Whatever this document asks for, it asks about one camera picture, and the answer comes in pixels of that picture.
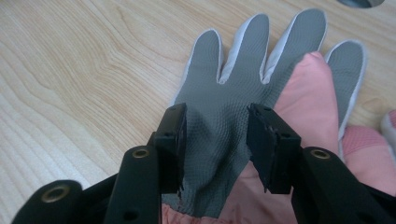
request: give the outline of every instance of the light wood surface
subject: light wood surface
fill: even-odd
[[[349,38],[367,47],[350,123],[378,128],[396,108],[395,1],[1,1],[0,223],[53,180],[87,188],[115,174],[123,152],[157,129],[203,30],[216,28],[228,49],[238,26],[264,12],[271,49],[309,7],[328,16],[322,52]]]

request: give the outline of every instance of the glove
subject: glove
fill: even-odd
[[[344,92],[349,93],[343,101],[348,105],[339,119],[333,81],[344,78],[332,77],[326,61],[315,52],[325,32],[322,11],[299,13],[266,63],[269,22],[258,14],[235,34],[222,69],[218,32],[208,30],[197,38],[182,88],[173,101],[188,107],[184,190],[180,198],[163,196],[163,223],[296,222],[290,197],[264,194],[249,161],[247,106],[256,103],[274,108],[302,137],[303,147],[324,147],[337,153],[339,120],[345,120],[353,106],[353,98],[349,99],[359,88],[364,51],[359,42],[347,41],[327,57],[340,76],[359,71],[346,77],[354,84],[352,91]]]
[[[396,196],[396,110],[382,119],[381,132],[384,136],[367,127],[347,127],[345,163],[361,183]]]

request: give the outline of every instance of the wooden table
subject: wooden table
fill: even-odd
[[[55,179],[87,188],[115,174],[123,152],[157,129],[203,30],[218,29],[228,49],[238,26],[264,12],[271,49],[309,7],[327,12],[322,52],[348,38],[367,47],[350,123],[378,128],[396,108],[395,1],[1,1],[0,222]]]

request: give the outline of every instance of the wood grain surface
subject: wood grain surface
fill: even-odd
[[[229,49],[238,26],[264,12],[272,49],[310,7],[327,13],[323,53],[349,38],[367,47],[350,123],[378,128],[396,108],[395,1],[0,1],[0,222],[53,180],[87,188],[115,174],[157,129],[203,30],[216,28]]]

